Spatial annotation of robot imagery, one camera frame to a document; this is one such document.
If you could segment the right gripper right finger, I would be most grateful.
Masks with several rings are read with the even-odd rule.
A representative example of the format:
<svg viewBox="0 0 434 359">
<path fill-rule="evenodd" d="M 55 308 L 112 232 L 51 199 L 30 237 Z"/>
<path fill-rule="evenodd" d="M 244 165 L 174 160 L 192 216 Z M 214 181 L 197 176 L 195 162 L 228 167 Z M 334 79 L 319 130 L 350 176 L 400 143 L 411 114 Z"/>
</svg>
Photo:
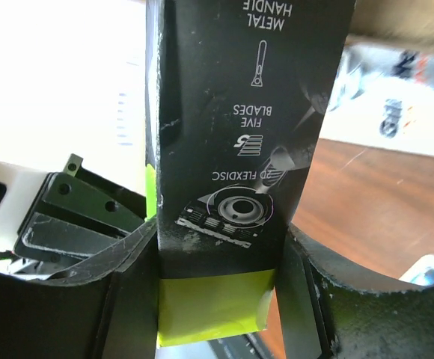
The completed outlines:
<svg viewBox="0 0 434 359">
<path fill-rule="evenodd" d="M 434 358 L 434 285 L 367 269 L 290 226 L 275 289 L 288 358 Z"/>
</svg>

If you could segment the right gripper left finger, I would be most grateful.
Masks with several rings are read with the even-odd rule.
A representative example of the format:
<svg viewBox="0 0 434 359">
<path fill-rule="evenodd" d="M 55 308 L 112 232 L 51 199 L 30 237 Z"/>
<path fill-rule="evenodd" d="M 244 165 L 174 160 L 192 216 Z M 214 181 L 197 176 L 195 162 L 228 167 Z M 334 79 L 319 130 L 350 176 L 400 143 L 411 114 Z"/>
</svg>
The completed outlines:
<svg viewBox="0 0 434 359">
<path fill-rule="evenodd" d="M 156 222 L 48 280 L 0 274 L 0 358 L 153 358 Z"/>
</svg>

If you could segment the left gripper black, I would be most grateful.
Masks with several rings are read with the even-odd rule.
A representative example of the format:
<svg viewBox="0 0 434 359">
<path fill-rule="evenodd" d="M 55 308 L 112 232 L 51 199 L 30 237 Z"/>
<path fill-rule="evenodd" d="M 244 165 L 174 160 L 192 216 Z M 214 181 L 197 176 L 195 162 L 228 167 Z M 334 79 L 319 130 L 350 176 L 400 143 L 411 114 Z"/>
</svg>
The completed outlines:
<svg viewBox="0 0 434 359">
<path fill-rule="evenodd" d="M 85 260 L 144 223 L 146 199 L 82 166 L 76 154 L 46 175 L 18 229 L 17 256 L 63 267 Z"/>
</svg>

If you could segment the black green razor box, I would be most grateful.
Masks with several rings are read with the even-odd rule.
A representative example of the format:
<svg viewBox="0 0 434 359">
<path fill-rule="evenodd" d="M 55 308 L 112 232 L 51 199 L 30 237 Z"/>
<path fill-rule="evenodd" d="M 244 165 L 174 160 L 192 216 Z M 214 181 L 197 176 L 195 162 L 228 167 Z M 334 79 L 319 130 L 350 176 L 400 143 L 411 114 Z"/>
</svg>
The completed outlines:
<svg viewBox="0 0 434 359">
<path fill-rule="evenodd" d="M 148 1 L 158 344 L 262 330 L 353 1 Z"/>
</svg>

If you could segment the white Gillette razor blister pack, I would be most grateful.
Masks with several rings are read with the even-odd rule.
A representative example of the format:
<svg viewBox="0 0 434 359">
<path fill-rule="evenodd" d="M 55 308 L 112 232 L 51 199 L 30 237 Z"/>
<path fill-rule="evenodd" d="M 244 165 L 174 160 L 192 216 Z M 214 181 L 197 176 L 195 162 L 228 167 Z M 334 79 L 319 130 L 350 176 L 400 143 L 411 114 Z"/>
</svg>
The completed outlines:
<svg viewBox="0 0 434 359">
<path fill-rule="evenodd" d="M 434 157 L 434 55 L 347 46 L 320 136 Z"/>
</svg>

